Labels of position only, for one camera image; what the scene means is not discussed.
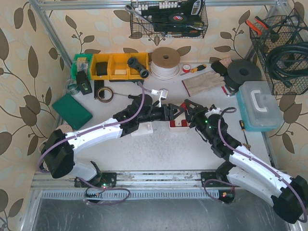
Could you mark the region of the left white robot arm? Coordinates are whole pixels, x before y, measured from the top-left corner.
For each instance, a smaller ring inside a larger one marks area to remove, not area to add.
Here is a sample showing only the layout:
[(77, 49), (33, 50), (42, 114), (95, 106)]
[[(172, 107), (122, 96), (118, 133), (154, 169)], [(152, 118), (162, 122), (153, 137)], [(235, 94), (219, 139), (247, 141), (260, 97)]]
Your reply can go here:
[(55, 130), (47, 139), (38, 161), (38, 171), (50, 173), (54, 179), (66, 175), (91, 181), (99, 177), (100, 169), (93, 161), (85, 161), (79, 154), (98, 143), (118, 139), (138, 130), (142, 123), (171, 121), (184, 113), (175, 104), (162, 104), (167, 90), (148, 90), (138, 82), (142, 93), (129, 95), (132, 103), (112, 118), (87, 129), (64, 133)]

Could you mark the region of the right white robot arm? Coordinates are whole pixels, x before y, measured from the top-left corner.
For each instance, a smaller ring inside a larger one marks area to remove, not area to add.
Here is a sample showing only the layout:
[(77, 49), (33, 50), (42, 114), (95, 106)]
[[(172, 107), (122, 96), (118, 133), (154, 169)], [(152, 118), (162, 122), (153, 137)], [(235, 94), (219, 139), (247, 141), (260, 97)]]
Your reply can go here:
[(210, 108), (184, 101), (185, 117), (213, 153), (224, 159), (217, 169), (217, 182), (241, 187), (263, 199), (284, 221), (295, 224), (308, 221), (308, 183), (297, 175), (292, 177), (265, 163), (238, 140), (228, 134), (223, 116), (236, 112), (235, 107)]

